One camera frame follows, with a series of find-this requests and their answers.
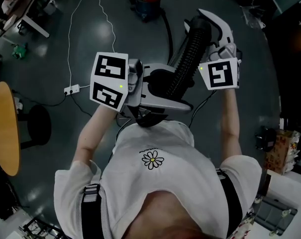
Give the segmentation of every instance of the dark gray floor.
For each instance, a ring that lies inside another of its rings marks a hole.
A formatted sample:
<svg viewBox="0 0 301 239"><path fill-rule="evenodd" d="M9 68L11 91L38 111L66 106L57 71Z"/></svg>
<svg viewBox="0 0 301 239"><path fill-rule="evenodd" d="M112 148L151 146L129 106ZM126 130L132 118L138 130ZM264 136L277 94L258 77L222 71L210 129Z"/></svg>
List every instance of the dark gray floor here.
<svg viewBox="0 0 301 239"><path fill-rule="evenodd" d="M26 37L12 35L15 40L29 43L29 53L24 60L13 59L12 47L0 41L0 53L4 58L0 80L29 98L51 104L63 99L63 90L69 84L67 34L71 13L79 0L56 2L59 11L44 26L51 34L48 39L38 33L29 33ZM168 39L161 18L142 23L130 11L128 0L102 0L102 5L114 25L116 52L128 53L130 58L139 58L144 63L166 62ZM254 133L261 125L277 127L279 122L278 84L263 32L245 24L241 9L234 0L162 0L162 7L170 22L175 48L184 38L183 20L196 15L197 8L216 13L232 28L235 43L243 51L241 86L236 91L241 122L240 143L245 155L255 157L262 164L264 154L254 148ZM112 41L113 35L98 0L83 0L74 14L71 30L72 84L89 84L96 52L111 52ZM199 73L195 75L195 82L184 99L197 106L209 91ZM89 100L88 88L82 89L74 98L91 114L97 107ZM33 103L23 101L27 112ZM57 169L69 167L78 135L89 117L69 97L60 106L48 107L47 110L52 121L49 143L22 150L20 171L10 180L21 203L29 206L27 212L57 224L53 206L54 173ZM220 115L221 94L217 93L197 114L191 128L196 148L209 156L216 166L221 162ZM183 115L174 119L189 124L190 117ZM28 135L25 125L20 126L23 141ZM113 123L96 152L95 161L102 169L107 164L117 131L118 126Z"/></svg>

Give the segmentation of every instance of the black strap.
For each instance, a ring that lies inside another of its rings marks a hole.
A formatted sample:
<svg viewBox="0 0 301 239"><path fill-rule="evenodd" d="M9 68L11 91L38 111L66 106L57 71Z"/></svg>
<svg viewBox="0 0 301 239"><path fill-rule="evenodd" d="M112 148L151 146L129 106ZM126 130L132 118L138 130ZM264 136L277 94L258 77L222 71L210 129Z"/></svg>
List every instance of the black strap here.
<svg viewBox="0 0 301 239"><path fill-rule="evenodd" d="M228 177L228 175L224 172L222 172L222 175L219 175L220 182L223 186L223 190L225 192L226 200L228 202L228 210L229 210L229 227L228 227L228 233L226 237L229 237L240 225L243 214L242 214L242 208L239 201L239 197L235 191L235 188Z"/></svg>
<svg viewBox="0 0 301 239"><path fill-rule="evenodd" d="M103 239L101 227L101 197L99 195L100 185L91 184L84 189L82 199L82 231L84 239Z"/></svg>

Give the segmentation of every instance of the wooden table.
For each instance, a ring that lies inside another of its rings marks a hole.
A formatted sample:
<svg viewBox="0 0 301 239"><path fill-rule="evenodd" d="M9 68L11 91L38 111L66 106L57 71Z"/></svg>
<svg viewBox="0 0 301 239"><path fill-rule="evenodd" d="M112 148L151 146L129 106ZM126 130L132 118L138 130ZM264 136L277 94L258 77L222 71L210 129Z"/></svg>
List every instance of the wooden table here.
<svg viewBox="0 0 301 239"><path fill-rule="evenodd" d="M0 82L0 166L10 176L17 174L20 164L20 142L17 115L12 92Z"/></svg>

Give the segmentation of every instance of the flower print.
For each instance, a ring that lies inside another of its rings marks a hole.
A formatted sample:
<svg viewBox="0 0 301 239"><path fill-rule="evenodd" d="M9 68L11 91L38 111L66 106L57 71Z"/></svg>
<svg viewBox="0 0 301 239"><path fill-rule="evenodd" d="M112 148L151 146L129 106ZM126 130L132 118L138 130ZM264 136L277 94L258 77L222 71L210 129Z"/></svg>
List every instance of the flower print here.
<svg viewBox="0 0 301 239"><path fill-rule="evenodd" d="M148 166L149 170L152 170L154 167L157 168L162 164L162 161L164 161L163 157L158 157L158 152L154 150L154 152L147 152L147 154L144 154L144 157L141 159L145 162L145 166Z"/></svg>

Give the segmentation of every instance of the black stool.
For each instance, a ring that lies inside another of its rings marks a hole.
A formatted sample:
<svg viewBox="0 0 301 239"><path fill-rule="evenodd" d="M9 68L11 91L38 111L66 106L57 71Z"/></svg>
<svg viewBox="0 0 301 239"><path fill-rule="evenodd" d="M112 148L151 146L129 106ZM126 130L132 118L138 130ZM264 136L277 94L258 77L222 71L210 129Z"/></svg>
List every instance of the black stool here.
<svg viewBox="0 0 301 239"><path fill-rule="evenodd" d="M45 145L51 137L51 119L47 110L40 105L31 108L28 114L18 114L18 121L27 121L31 141L22 142L21 149L35 145Z"/></svg>
<svg viewBox="0 0 301 239"><path fill-rule="evenodd" d="M265 152L269 152L273 149L276 142L276 131L273 128L266 128L262 126L261 134L255 134L257 149L262 149Z"/></svg>

